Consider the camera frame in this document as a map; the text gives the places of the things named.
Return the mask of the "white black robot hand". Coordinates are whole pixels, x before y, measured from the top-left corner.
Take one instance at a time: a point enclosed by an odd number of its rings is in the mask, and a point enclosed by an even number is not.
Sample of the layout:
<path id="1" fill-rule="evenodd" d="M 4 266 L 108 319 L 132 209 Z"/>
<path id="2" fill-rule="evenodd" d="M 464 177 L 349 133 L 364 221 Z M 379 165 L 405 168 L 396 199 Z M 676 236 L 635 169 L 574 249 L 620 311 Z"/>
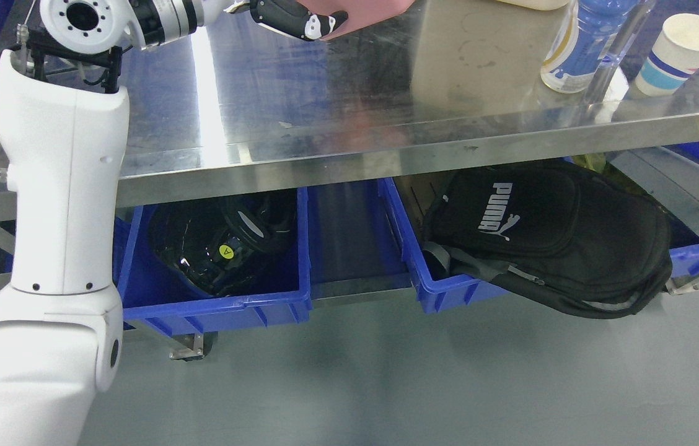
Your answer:
<path id="1" fill-rule="evenodd" d="M 349 18 L 346 11 L 318 14 L 298 1 L 202 1 L 201 5 L 205 24 L 213 23 L 219 12 L 249 12 L 259 26 L 304 42 L 315 42 L 327 37 Z"/>

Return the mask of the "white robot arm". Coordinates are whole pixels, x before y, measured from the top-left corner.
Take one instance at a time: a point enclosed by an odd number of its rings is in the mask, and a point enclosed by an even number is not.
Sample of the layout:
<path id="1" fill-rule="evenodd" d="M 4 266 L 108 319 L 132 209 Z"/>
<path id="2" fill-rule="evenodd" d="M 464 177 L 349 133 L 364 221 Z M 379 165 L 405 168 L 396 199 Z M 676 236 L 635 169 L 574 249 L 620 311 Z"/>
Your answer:
<path id="1" fill-rule="evenodd" d="M 75 445 L 115 378 L 123 307 L 112 282 L 115 198 L 130 100 L 129 37 L 165 45 L 240 1 L 41 1 L 41 33 L 0 53 L 0 143 L 16 192 L 14 261 L 0 290 L 0 445 Z"/>

